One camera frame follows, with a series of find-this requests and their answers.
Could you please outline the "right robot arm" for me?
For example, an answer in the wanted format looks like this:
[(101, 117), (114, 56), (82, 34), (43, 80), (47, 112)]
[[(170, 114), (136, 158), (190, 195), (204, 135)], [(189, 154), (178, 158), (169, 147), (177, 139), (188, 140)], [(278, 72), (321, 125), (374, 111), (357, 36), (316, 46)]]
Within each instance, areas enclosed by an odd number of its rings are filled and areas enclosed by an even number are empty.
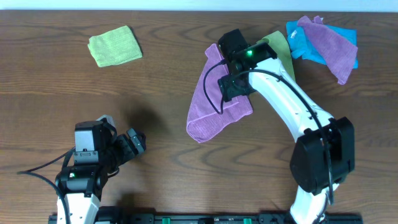
[(218, 84), (222, 99), (260, 93), (287, 125), (295, 147), (290, 170), (298, 184), (287, 213), (264, 212), (259, 223), (362, 223), (359, 215), (329, 214), (334, 191), (354, 170), (354, 126), (335, 119), (319, 107), (291, 79), (276, 52), (267, 44), (219, 40), (229, 75)]

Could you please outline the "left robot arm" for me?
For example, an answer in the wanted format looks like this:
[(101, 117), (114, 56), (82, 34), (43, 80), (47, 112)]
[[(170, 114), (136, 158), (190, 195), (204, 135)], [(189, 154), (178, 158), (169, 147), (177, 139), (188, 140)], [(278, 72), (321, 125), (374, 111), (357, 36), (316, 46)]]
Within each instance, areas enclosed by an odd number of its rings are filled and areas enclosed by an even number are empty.
[(76, 124), (75, 148), (65, 157), (55, 179), (60, 194), (53, 221), (127, 223), (120, 208), (100, 205), (103, 188), (121, 165), (145, 150), (145, 134), (131, 128), (118, 135), (109, 116)]

